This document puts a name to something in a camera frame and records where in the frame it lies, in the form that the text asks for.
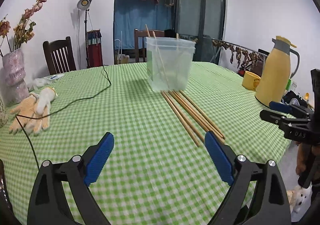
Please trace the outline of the person's right hand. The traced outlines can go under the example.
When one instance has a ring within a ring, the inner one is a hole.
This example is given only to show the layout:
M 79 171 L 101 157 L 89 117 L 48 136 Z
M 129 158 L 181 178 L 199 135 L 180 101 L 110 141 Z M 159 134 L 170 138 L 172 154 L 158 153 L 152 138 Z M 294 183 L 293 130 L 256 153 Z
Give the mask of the person's right hand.
M 296 142 L 296 145 L 298 146 L 296 174 L 300 176 L 306 170 L 306 161 L 308 159 L 308 149 L 310 145 L 301 142 Z M 319 145 L 312 146 L 311 150 L 313 155 L 319 156 Z

